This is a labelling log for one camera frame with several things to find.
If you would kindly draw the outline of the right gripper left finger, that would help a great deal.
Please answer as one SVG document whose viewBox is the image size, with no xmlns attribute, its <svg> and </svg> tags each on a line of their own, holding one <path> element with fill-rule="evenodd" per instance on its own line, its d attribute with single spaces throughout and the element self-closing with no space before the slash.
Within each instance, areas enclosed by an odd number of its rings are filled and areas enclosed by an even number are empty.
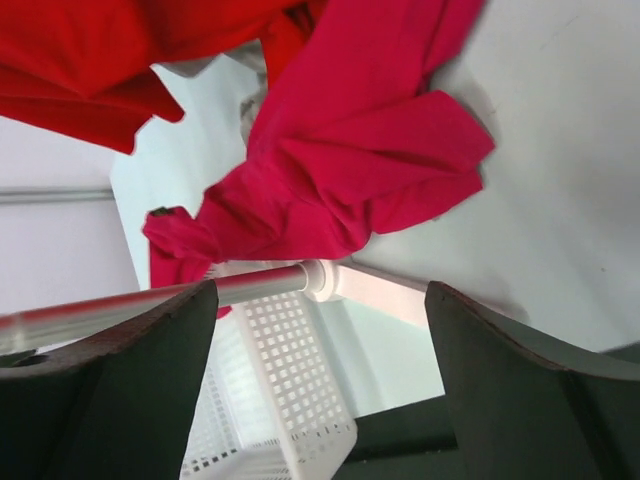
<svg viewBox="0 0 640 480">
<path fill-rule="evenodd" d="M 3 362 L 2 478 L 179 478 L 218 303 L 205 281 L 83 340 Z"/>
</svg>

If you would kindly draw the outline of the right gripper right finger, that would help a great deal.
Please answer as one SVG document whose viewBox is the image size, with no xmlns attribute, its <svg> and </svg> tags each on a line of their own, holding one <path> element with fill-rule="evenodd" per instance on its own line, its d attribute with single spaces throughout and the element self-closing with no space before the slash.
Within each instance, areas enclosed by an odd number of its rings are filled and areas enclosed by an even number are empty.
<svg viewBox="0 0 640 480">
<path fill-rule="evenodd" d="M 501 315 L 442 283 L 425 296 L 471 479 L 636 479 L 639 365 Z"/>
</svg>

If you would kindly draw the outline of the magenta t shirt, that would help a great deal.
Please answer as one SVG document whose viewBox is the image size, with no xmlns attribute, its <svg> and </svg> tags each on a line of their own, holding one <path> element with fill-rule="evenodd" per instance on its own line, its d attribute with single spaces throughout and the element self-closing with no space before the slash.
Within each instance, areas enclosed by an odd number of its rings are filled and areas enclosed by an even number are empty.
<svg viewBox="0 0 640 480">
<path fill-rule="evenodd" d="M 150 212 L 154 288 L 229 261 L 337 260 L 480 191 L 490 134 L 428 84 L 480 1 L 331 1 L 253 124 L 245 160 L 196 214 Z"/>
</svg>

